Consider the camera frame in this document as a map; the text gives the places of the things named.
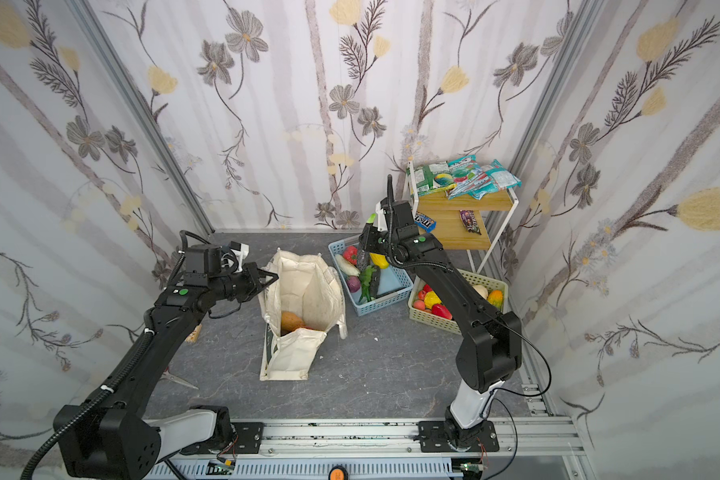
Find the dark eggplant toy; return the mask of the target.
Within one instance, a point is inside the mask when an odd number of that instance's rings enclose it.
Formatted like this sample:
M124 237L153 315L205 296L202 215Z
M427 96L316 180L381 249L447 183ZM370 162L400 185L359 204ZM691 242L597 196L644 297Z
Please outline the dark eggplant toy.
M357 268L365 270L371 263L370 254L376 242L378 229L376 227L377 214L373 213L366 221L363 230L358 237Z

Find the canvas tote bag floral print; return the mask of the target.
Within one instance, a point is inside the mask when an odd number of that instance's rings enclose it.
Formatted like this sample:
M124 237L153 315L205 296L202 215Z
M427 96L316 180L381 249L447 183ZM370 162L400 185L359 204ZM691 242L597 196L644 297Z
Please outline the canvas tote bag floral print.
M347 337L346 307L336 268L321 255L298 255L279 250L265 267L279 279L258 296L266 324L262 381L306 380L312 363L331 329ZM306 323L280 335L283 311L299 315Z

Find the orange brown potato toy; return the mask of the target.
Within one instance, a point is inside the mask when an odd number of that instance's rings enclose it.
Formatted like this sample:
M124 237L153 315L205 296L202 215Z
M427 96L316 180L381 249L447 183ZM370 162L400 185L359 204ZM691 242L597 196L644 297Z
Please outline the orange brown potato toy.
M289 311L281 313L280 335L284 336L300 328L305 328L305 321L297 314Z

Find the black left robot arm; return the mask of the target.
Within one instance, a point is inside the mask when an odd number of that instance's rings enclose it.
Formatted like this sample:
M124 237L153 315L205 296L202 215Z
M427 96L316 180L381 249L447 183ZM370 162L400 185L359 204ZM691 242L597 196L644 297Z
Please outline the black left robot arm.
M142 479L164 458L183 449L220 450L234 438L225 407L194 408L169 422L143 415L152 392L189 334L222 300L245 303L277 281L253 262L199 284L179 275L144 315L144 329L115 369L79 405L56 415L54 441L69 475Z

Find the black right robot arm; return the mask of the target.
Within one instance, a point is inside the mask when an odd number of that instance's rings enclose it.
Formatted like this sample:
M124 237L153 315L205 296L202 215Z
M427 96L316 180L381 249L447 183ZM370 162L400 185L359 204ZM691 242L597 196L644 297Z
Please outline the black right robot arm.
M485 431L483 424L499 389L522 365L519 318L483 298L453 266L444 246L421 233L406 201L380 201L376 218L359 236L361 249L382 254L401 269L412 270L445 305L462 342L456 354L461 384L444 416L444 435L454 450L466 450Z

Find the purple candy bag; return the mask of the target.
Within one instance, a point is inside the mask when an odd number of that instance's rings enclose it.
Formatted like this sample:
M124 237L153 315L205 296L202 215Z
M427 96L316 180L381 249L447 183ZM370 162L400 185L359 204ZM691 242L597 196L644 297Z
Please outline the purple candy bag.
M476 214L470 210L460 210L460 218L465 230L468 233L481 235L480 222L477 220Z

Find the yellow squash toy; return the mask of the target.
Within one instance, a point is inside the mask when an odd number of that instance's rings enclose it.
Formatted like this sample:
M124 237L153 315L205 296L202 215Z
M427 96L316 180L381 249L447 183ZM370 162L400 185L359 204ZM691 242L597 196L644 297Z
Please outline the yellow squash toy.
M382 254L370 253L369 256L372 263L381 270L387 269L390 266L387 258Z

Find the red bell pepper toy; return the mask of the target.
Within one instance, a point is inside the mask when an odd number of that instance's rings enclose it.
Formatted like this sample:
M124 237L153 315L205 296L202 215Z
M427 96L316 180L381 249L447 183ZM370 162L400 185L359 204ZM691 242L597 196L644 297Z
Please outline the red bell pepper toy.
M356 246L350 245L342 253L342 257L352 265L358 264L359 250Z

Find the blue plastic basket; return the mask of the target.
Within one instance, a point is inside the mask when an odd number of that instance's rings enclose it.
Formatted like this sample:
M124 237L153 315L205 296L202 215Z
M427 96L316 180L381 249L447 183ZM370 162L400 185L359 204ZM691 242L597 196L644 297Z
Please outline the blue plastic basket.
M359 316L364 316L406 300L413 289L413 282L404 270L392 266L384 270L376 266L377 270L371 284L372 301L361 304L359 302L361 290L356 293L349 292L346 278L349 276L359 277L361 271L357 268L357 265L347 262L342 257L342 253L347 246L354 245L357 247L357 244L356 238L350 238L335 241L328 246L330 258L338 270L340 282L349 297L350 306L354 311Z

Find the green snack packet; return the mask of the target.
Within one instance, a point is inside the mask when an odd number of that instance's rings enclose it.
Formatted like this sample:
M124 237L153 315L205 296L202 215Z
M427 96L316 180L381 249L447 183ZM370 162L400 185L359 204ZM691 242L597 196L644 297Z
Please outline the green snack packet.
M447 192L456 186L451 169L446 162L415 166L413 180L415 192L419 197Z

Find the purple onion toy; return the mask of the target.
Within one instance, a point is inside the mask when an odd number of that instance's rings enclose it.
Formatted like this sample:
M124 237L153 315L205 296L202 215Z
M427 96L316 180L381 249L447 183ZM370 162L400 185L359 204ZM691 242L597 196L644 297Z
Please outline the purple onion toy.
M346 284L350 293L356 293L362 288L362 282L358 276L347 277Z

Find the yellow lemon toy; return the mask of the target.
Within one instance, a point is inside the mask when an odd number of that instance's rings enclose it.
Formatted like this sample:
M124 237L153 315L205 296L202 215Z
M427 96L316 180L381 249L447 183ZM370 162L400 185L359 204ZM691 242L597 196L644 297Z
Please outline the yellow lemon toy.
M423 298L426 309L432 309L433 306L441 304L442 301L434 291L428 291Z

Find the green plastic basket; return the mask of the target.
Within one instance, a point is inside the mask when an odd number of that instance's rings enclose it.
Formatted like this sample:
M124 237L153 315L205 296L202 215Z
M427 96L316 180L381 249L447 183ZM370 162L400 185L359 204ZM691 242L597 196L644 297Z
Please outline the green plastic basket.
M509 300L508 284L467 270L454 269L446 272L442 269L420 268L415 270L413 290L409 295L409 318L449 333L462 334L478 325L490 327L505 315ZM423 298L419 292L429 287L442 301L448 311L448 318L419 309L415 303Z

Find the teal snack packet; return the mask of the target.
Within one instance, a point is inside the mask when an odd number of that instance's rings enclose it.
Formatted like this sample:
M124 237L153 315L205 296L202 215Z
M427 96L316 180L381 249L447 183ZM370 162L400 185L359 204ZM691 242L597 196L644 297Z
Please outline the teal snack packet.
M475 179L467 190L467 194L476 200L480 200L488 194L522 185L522 181L496 159L483 166L482 173L483 175Z

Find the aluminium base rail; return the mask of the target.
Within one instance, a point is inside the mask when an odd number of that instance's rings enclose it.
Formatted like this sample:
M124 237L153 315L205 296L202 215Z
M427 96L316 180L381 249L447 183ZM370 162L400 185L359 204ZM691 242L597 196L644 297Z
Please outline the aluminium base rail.
M173 456L151 479L593 479L567 417L493 417L455 447L440 419L234 421L219 455Z

